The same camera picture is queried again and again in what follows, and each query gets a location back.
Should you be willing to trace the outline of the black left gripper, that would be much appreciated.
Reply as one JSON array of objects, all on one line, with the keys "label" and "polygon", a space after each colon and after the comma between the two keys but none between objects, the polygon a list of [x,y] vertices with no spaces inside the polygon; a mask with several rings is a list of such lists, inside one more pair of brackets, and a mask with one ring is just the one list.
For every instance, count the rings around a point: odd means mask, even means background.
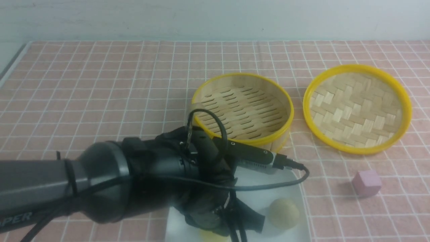
[{"label": "black left gripper", "polygon": [[148,141],[148,211],[174,207],[188,225],[222,236],[235,230],[262,233],[264,215],[239,199],[231,208],[226,187],[235,180],[227,162],[217,158],[221,148],[198,127],[187,149],[186,139],[180,127]]}]

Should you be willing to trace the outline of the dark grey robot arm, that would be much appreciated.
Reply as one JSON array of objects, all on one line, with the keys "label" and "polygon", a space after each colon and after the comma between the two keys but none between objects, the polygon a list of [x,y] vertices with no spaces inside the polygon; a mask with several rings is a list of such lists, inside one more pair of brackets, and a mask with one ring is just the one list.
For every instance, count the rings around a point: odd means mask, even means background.
[{"label": "dark grey robot arm", "polygon": [[106,224],[174,207],[196,228],[261,233],[265,216],[233,202],[227,190],[177,180],[235,184],[233,158],[210,164],[220,144],[200,128],[187,151],[186,139],[180,127],[151,140],[97,142],[75,160],[1,161],[1,232],[77,212]]}]

